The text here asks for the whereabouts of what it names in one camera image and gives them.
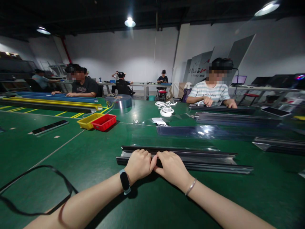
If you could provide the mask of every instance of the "lamp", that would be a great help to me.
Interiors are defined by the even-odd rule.
[[[37,29],[37,31],[46,35],[51,35],[50,32],[48,32],[44,27],[41,26]]]
[[[266,5],[264,5],[264,7],[262,9],[257,11],[254,16],[259,17],[259,16],[263,16],[265,14],[271,13],[272,11],[275,11],[279,6],[280,6],[280,4],[277,1],[271,1],[271,2],[267,3]]]
[[[135,27],[136,23],[132,20],[131,17],[128,17],[127,20],[125,21],[125,25],[127,27]]]

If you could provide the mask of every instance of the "smartphone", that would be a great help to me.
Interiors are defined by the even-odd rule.
[[[66,125],[66,124],[68,124],[68,123],[69,123],[68,121],[62,120],[62,121],[55,122],[55,123],[53,123],[53,124],[44,126],[44,127],[42,127],[42,128],[33,130],[32,132],[33,132],[34,135],[37,136],[37,135],[39,135],[39,134],[43,134],[43,133],[48,132],[48,131],[50,131],[50,130],[56,129],[57,127]]]
[[[290,112],[282,111],[282,110],[272,108],[272,107],[266,107],[261,110],[264,112],[267,112],[269,114],[273,114],[273,115],[280,116],[280,117],[285,117],[285,116],[291,115]]]

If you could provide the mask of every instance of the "dark ceiling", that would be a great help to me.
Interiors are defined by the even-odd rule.
[[[131,15],[134,29],[158,29],[183,23],[215,24],[304,15],[304,0],[282,0],[280,7],[255,17],[268,0],[0,0],[0,35],[27,40],[44,36],[43,26],[53,35],[126,30]]]

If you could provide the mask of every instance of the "bracelet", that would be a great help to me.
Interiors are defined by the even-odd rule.
[[[192,183],[192,185],[190,186],[190,188],[188,189],[188,191],[185,193],[186,196],[187,196],[187,195],[189,194],[189,192],[192,190],[192,188],[194,187],[196,181],[197,181],[197,178],[195,178],[194,182]]]

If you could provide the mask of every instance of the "hand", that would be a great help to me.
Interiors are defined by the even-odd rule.
[[[236,105],[234,99],[228,99],[227,100],[227,107],[228,108],[235,108],[235,109],[237,108],[237,105]]]
[[[203,97],[203,103],[207,106],[210,107],[213,103],[213,100],[210,97],[204,96]]]
[[[67,97],[77,97],[77,93],[70,92],[66,94]]]
[[[55,95],[55,94],[61,94],[60,91],[54,91],[54,92],[51,92],[52,95]]]
[[[158,152],[157,156],[163,168],[155,166],[154,171],[186,193],[194,182],[194,178],[185,168],[181,158],[177,154],[168,151],[164,151],[163,153]]]
[[[152,159],[151,153],[144,149],[137,149],[131,154],[125,167],[130,186],[133,185],[137,180],[151,174],[157,163],[157,158],[158,156],[155,155]]]

